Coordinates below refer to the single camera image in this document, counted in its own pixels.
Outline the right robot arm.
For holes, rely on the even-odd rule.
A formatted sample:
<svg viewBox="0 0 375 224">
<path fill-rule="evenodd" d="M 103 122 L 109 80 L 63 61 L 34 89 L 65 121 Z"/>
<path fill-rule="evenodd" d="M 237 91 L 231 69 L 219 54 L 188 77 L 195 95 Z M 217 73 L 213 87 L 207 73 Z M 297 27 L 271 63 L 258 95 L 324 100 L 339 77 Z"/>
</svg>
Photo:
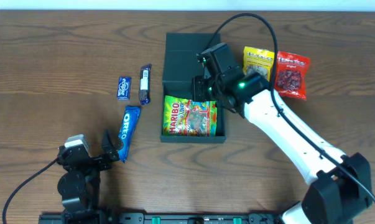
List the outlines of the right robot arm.
<svg viewBox="0 0 375 224">
<path fill-rule="evenodd" d="M 197 55 L 203 74 L 192 81 L 195 101 L 215 100 L 265 132 L 309 186 L 303 200 L 279 216 L 281 223 L 351 223 L 369 208 L 371 171 L 359 153 L 347 156 L 308 127 L 269 82 L 244 74 L 225 43 Z"/>
</svg>

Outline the Haribo gummy worms bag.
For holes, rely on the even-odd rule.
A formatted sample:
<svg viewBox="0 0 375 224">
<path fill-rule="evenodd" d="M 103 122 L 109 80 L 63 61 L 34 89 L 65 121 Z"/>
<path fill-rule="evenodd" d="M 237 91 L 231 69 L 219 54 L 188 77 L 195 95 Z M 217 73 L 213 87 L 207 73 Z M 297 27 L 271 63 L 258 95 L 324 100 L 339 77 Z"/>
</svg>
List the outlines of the Haribo gummy worms bag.
<svg viewBox="0 0 375 224">
<path fill-rule="evenodd" d="M 218 108 L 215 101 L 196 102 L 166 95 L 163 134 L 166 136 L 215 136 Z"/>
</svg>

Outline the red snack bag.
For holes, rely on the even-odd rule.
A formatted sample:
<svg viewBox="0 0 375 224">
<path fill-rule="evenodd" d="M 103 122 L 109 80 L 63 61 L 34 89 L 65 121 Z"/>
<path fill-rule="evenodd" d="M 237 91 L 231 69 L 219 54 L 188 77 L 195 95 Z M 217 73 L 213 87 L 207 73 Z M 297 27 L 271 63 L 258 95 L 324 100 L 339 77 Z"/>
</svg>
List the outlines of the red snack bag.
<svg viewBox="0 0 375 224">
<path fill-rule="evenodd" d="M 277 71 L 274 88 L 280 96 L 307 99 L 305 76 L 310 67 L 310 59 L 301 55 L 278 52 Z"/>
</svg>

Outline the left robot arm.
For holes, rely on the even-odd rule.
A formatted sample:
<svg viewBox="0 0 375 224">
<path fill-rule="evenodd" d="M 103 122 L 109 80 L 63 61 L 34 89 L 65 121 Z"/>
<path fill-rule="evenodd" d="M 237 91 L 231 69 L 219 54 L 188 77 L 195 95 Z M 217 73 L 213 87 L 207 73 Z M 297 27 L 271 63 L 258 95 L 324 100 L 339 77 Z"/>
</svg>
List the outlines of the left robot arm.
<svg viewBox="0 0 375 224">
<path fill-rule="evenodd" d="M 59 147 L 57 164 L 65 170 L 58 181 L 57 190 L 62 196 L 65 210 L 62 223 L 117 223 L 119 218 L 108 208 L 99 206 L 100 173 L 109 170 L 119 160 L 118 152 L 111 142 L 108 131 L 101 142 L 103 153 L 91 157 L 84 135 L 69 137 Z"/>
</svg>

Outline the yellow snack bag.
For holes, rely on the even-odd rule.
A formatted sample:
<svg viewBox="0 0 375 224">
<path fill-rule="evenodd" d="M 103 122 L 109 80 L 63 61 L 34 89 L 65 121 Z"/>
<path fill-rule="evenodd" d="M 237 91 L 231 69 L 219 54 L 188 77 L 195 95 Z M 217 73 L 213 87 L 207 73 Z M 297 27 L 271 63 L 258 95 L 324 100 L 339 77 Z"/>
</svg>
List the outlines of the yellow snack bag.
<svg viewBox="0 0 375 224">
<path fill-rule="evenodd" d="M 274 52 L 245 46 L 243 54 L 243 72 L 246 75 L 257 72 L 269 81 L 274 64 Z"/>
</svg>

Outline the blue Oreo cookie pack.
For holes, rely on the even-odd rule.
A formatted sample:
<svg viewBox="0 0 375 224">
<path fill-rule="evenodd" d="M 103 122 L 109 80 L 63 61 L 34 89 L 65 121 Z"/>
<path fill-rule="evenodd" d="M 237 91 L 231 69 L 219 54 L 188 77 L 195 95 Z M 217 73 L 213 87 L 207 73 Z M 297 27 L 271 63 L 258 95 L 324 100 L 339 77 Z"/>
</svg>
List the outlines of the blue Oreo cookie pack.
<svg viewBox="0 0 375 224">
<path fill-rule="evenodd" d="M 132 135 L 137 126 L 141 108 L 138 106 L 126 106 L 123 122 L 119 130 L 118 139 L 122 146 L 118 149 L 118 156 L 122 162 L 126 162 L 129 148 L 132 142 Z"/>
</svg>

